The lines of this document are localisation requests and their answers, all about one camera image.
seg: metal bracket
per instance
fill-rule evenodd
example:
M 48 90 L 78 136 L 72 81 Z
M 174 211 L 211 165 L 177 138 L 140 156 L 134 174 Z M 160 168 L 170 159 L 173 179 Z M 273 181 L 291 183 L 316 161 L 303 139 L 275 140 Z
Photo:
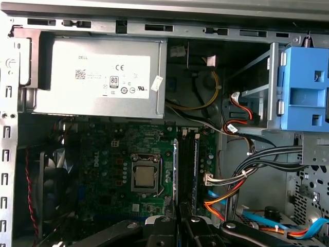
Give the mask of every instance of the metal bracket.
M 5 247 L 12 245 L 19 83 L 21 76 L 28 76 L 20 71 L 20 64 L 28 43 L 28 39 L 6 39 L 0 52 L 0 197 L 5 202 L 0 205 L 0 246 Z
M 329 134 L 303 133 L 302 165 L 329 165 Z

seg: yellow cable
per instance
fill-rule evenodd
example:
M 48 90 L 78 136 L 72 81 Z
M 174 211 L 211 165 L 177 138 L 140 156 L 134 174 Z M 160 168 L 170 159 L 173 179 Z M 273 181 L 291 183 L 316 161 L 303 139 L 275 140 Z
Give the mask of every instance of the yellow cable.
M 200 107 L 183 107 L 183 106 L 171 104 L 171 103 L 168 103 L 168 102 L 166 102 L 166 105 L 168 105 L 168 106 L 170 106 L 174 109 L 179 109 L 179 110 L 183 110 L 183 111 L 199 110 L 199 109 L 202 109 L 204 107 L 207 107 L 207 106 L 211 105 L 216 100 L 216 98 L 218 96 L 218 93 L 220 91 L 220 81 L 219 81 L 217 73 L 215 71 L 212 71 L 211 74 L 214 78 L 216 87 L 215 87 L 214 95 L 212 96 L 212 98 L 207 103 L 205 103 L 204 105 L 201 105 Z

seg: metal screw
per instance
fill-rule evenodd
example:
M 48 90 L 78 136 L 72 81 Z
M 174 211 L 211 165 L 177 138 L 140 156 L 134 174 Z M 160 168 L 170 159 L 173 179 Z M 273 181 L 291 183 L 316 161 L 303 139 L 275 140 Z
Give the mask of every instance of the metal screw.
M 191 221 L 195 223 L 195 222 L 199 222 L 200 219 L 198 217 L 192 217 Z
M 161 221 L 162 222 L 169 222 L 170 221 L 170 218 L 169 217 L 164 217 Z
M 136 223 L 131 223 L 129 225 L 127 225 L 127 228 L 135 228 L 137 226 Z
M 226 223 L 226 227 L 227 228 L 230 228 L 230 229 L 233 229 L 233 228 L 235 228 L 236 227 L 236 225 L 234 224 L 234 223 Z

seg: cable clip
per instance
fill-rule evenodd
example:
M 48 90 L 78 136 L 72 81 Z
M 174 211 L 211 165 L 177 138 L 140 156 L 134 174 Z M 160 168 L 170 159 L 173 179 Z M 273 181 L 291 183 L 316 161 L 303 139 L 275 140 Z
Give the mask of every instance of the cable clip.
M 245 178 L 248 178 L 247 173 L 246 173 L 245 170 L 242 170 L 241 173 L 242 173 L 242 175 L 243 175 Z

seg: barcode sticker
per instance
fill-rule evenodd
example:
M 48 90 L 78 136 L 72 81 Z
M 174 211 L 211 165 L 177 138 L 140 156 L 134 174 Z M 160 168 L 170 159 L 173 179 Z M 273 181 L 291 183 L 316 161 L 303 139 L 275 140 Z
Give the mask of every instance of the barcode sticker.
M 238 129 L 236 127 L 234 127 L 232 124 L 229 124 L 227 126 L 227 128 L 232 132 L 232 133 L 236 133 L 238 131 Z
M 240 92 L 235 92 L 231 95 L 231 99 L 235 102 L 235 103 L 239 103 L 239 96 L 240 96 Z
M 159 88 L 160 88 L 160 85 L 162 83 L 162 80 L 163 80 L 163 78 L 161 76 L 156 76 L 155 79 L 154 79 L 154 81 L 153 81 L 151 90 L 157 92 L 159 90 Z

